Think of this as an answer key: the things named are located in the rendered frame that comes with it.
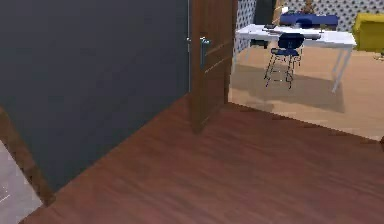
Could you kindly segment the white dining table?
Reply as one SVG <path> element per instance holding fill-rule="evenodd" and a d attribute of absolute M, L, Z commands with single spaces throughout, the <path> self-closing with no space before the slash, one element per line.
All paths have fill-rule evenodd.
<path fill-rule="evenodd" d="M 241 41 L 263 40 L 276 42 L 282 33 L 303 34 L 305 36 L 303 45 L 307 47 L 339 50 L 336 64 L 332 70 L 336 75 L 332 89 L 332 92 L 335 93 L 348 65 L 353 48 L 357 46 L 354 36 L 349 32 L 320 31 L 317 29 L 291 28 L 287 26 L 276 26 L 274 29 L 266 29 L 263 25 L 250 24 L 235 31 L 232 71 L 235 71 L 237 54 L 239 53 L 237 47 Z"/>

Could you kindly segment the brown wooden room door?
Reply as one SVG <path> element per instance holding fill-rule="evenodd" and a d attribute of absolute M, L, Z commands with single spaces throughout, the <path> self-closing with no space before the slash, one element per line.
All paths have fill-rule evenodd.
<path fill-rule="evenodd" d="M 195 133 L 228 102 L 238 0 L 191 1 L 190 116 Z M 200 68 L 200 38 L 211 41 Z"/>

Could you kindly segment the blue chair with black legs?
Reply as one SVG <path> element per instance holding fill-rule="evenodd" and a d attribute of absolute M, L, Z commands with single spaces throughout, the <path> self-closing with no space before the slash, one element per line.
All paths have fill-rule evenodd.
<path fill-rule="evenodd" d="M 282 60 L 287 63 L 284 81 L 292 88 L 292 81 L 294 79 L 295 63 L 300 58 L 301 54 L 298 49 L 304 42 L 304 35 L 300 33 L 282 33 L 277 41 L 277 46 L 270 50 L 271 57 L 266 68 L 264 79 L 266 86 L 269 86 L 272 80 L 272 73 L 277 60 Z"/>

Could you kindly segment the brown wooden door frame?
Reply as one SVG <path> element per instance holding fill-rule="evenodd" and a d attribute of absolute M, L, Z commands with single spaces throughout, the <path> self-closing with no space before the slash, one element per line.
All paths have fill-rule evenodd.
<path fill-rule="evenodd" d="M 2 107 L 0 107 L 0 140 L 43 205 L 49 206 L 55 200 L 55 193 L 49 187 L 27 144 L 21 138 L 7 112 Z"/>

